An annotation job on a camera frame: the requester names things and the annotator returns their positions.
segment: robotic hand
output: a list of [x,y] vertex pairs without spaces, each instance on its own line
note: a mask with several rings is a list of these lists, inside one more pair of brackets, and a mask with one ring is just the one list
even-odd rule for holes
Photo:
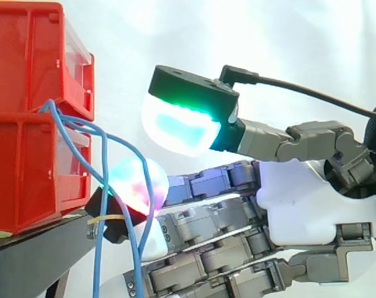
[[[282,131],[237,118],[234,83],[261,83],[261,77],[230,66],[213,81],[164,66],[155,69],[152,95],[209,111],[220,124],[211,149],[255,160],[169,177],[165,212],[176,204],[236,196],[154,219],[143,255],[144,261],[157,260],[142,267],[147,297],[253,298],[284,291],[292,281],[348,282],[347,254],[373,250],[376,113],[369,112],[373,118],[364,144],[336,121]],[[159,119],[152,119],[154,127]],[[169,132],[167,142],[179,142],[179,133],[186,135]],[[151,136],[160,141],[159,134]],[[138,234],[143,220],[135,227]],[[269,258],[290,248],[302,252],[289,261]],[[134,297],[132,272],[124,277]]]

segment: metal link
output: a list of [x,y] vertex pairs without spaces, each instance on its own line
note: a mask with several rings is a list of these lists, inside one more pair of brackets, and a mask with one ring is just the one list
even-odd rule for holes
[[372,251],[369,223],[350,223],[337,226],[337,236],[329,245],[309,247],[309,251],[293,256],[289,264],[303,264],[306,274],[300,282],[348,282],[347,254],[352,251]]
[[146,267],[145,284],[149,297],[161,297],[212,280],[236,268],[269,256],[272,249],[265,227],[226,237],[208,245],[170,256]]
[[158,217],[169,254],[209,241],[249,225],[263,224],[247,197],[227,199]]
[[159,296],[187,288],[207,277],[198,251],[181,253],[152,266],[163,266],[149,273],[153,290]]
[[291,267],[284,260],[271,259],[219,274],[174,294],[180,298],[260,298],[286,290],[293,278],[304,272],[302,265]]
[[169,183],[165,207],[232,192],[255,194],[260,183],[258,162],[243,160],[195,174],[170,176]]

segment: white backdrop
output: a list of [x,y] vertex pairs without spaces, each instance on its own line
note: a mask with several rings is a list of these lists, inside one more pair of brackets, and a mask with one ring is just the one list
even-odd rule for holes
[[[141,102],[154,66],[218,77],[224,64],[299,83],[373,109],[376,106],[376,1],[365,0],[64,0],[65,14],[96,56],[96,123],[132,142],[168,174],[241,159],[208,152],[188,158],[144,133]],[[267,86],[237,86],[239,116],[280,129],[339,120],[362,140],[367,119]],[[110,146],[110,166],[127,153]],[[99,144],[94,166],[100,169]],[[104,243],[102,282],[132,268],[128,243]],[[91,296],[93,253],[71,270],[67,298]],[[376,298],[376,264],[342,287],[295,283],[275,298]]]

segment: red plastic container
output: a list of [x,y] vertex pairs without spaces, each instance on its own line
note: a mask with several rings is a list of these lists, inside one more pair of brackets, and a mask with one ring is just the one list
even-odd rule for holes
[[[90,137],[68,133],[90,162]],[[0,231],[17,234],[82,207],[90,182],[50,114],[0,114]]]
[[48,99],[93,120],[94,57],[60,4],[0,2],[0,112],[37,111]]

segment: blue cable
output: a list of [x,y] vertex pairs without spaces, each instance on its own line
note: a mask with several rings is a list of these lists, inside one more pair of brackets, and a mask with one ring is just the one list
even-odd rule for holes
[[[96,132],[95,130],[85,129],[85,128],[82,128],[81,126],[76,125],[76,123],[80,123],[80,124],[88,126],[88,127],[95,127],[95,125],[92,124],[91,122],[88,122],[86,120],[83,120],[83,119],[80,119],[80,118],[77,118],[77,117],[67,116],[67,115],[62,115],[61,119],[67,121],[68,125],[70,125],[72,128],[74,128],[76,130],[80,130],[82,132],[90,133],[90,134],[93,134],[93,135],[99,135],[98,132]],[[127,141],[125,141],[125,140],[123,140],[119,137],[116,137],[115,135],[111,135],[109,133],[107,133],[107,137],[110,140],[113,140],[113,141],[131,149],[131,151],[134,152],[134,154],[136,154],[137,157],[139,157],[139,159],[141,159],[141,161],[145,161],[145,157],[132,144],[128,143]],[[145,244],[146,244],[146,241],[148,239],[148,235],[150,234],[150,229],[151,229],[151,225],[152,225],[152,221],[153,221],[153,217],[154,217],[154,212],[155,212],[154,191],[153,191],[153,187],[152,187],[150,173],[149,173],[149,170],[148,170],[148,165],[147,165],[146,161],[145,161],[145,163],[144,162],[142,162],[142,163],[143,163],[145,183],[146,183],[146,187],[147,187],[147,190],[148,190],[148,194],[150,195],[150,211],[148,213],[148,217],[147,217],[146,224],[145,224],[144,231],[143,231],[143,236],[141,237],[140,246],[138,248],[138,251],[140,252],[140,259],[142,258],[143,251],[144,251],[144,248],[145,248]]]
[[[64,128],[64,125],[61,121],[61,118],[60,118],[60,115],[58,114],[58,111],[57,111],[57,108],[55,106],[55,103],[52,101],[52,100],[49,100],[40,110],[39,112],[44,112],[46,111],[47,109],[50,109],[50,112],[57,124],[57,127],[61,133],[61,135],[63,136],[67,146],[69,147],[69,149],[73,152],[73,154],[76,156],[76,158],[82,163],[82,165],[100,182],[104,185],[104,190],[103,190],[103,194],[105,194],[105,199],[103,201],[105,201],[105,203],[103,204],[102,202],[102,207],[104,207],[104,205],[106,206],[107,204],[107,192],[105,191],[105,187],[109,187],[110,191],[112,192],[112,194],[114,195],[114,197],[116,198],[121,210],[122,210],[122,213],[123,215],[125,216],[125,221],[126,221],[126,225],[127,225],[127,228],[128,228],[128,231],[129,231],[129,237],[130,237],[130,241],[132,243],[132,254],[133,254],[133,262],[134,262],[134,275],[135,275],[135,282],[136,282],[136,290],[137,290],[137,297],[139,298],[144,298],[144,293],[143,293],[143,282],[142,282],[142,276],[141,276],[141,258],[140,258],[140,254],[139,254],[139,251],[138,251],[138,248],[137,248],[137,240],[136,240],[136,237],[135,237],[135,233],[134,233],[134,228],[133,228],[133,224],[132,224],[132,219],[130,217],[130,214],[128,212],[128,209],[126,208],[126,205],[122,202],[122,200],[120,199],[120,197],[117,195],[117,193],[112,189],[112,187],[108,186],[108,181],[107,181],[107,174],[104,175],[105,179],[103,179],[103,177],[101,177],[101,175],[84,159],[84,157],[80,154],[80,152],[78,151],[78,149],[75,147],[74,143],[71,141],[71,139],[69,138],[68,136],[68,133],[66,132],[65,128]],[[102,136],[102,140],[103,140],[103,143],[104,141],[107,140],[107,135],[105,134],[104,131],[102,131],[99,127],[97,127],[96,125],[90,123],[90,126],[93,127],[96,131],[96,135],[101,135]],[[106,164],[106,160],[107,160],[107,151],[103,151],[102,152],[102,160],[104,162],[103,164],[103,170],[104,170],[104,166],[105,166],[105,169],[107,169],[107,164]],[[103,232],[99,231],[99,237],[101,240],[102,240],[102,236],[103,236]],[[96,251],[98,249],[98,247],[100,247],[100,256],[101,256],[101,245],[102,245],[102,241],[98,240],[98,242],[96,243]],[[97,286],[94,285],[94,287],[98,287],[99,288],[99,269],[100,269],[100,266],[98,263],[101,262],[101,258],[97,258],[95,260],[95,279],[98,280],[98,283],[97,283]],[[99,295],[99,291],[96,290],[94,291],[93,293],[94,297],[98,297]]]

